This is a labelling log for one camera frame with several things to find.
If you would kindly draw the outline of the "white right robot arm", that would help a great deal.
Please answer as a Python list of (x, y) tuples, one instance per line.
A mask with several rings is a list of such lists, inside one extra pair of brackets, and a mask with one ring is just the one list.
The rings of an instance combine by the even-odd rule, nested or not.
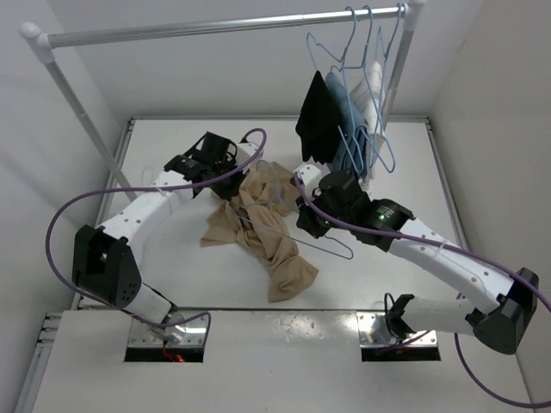
[(385, 329), (398, 340), (423, 330), (477, 338), (500, 354), (515, 354), (536, 312), (538, 276), (522, 268), (515, 274), (459, 248), (412, 211), (390, 199), (373, 200), (355, 176), (313, 166), (293, 173), (299, 189), (297, 225), (313, 237), (331, 228), (406, 260), (461, 294), (460, 299), (424, 299), (402, 294), (384, 316)]

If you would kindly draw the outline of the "beige t shirt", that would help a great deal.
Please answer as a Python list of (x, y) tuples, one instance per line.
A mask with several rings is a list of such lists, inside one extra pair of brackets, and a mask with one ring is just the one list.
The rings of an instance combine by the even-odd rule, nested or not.
[(288, 301), (308, 289), (319, 270), (300, 255), (284, 219), (299, 196), (292, 172), (277, 162), (254, 163), (238, 188), (207, 218), (200, 246), (236, 243), (252, 253), (269, 275), (268, 301)]

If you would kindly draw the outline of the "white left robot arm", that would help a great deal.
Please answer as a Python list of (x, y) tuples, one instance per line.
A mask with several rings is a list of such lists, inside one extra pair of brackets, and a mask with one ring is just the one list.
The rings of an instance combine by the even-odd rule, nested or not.
[(128, 206), (96, 227), (75, 236), (71, 280), (76, 287), (120, 311), (164, 324), (176, 309), (162, 293), (145, 284), (139, 266), (151, 234), (173, 212), (204, 188), (230, 200), (238, 194), (247, 167), (263, 145), (235, 143), (205, 133), (183, 154), (174, 156), (153, 184)]

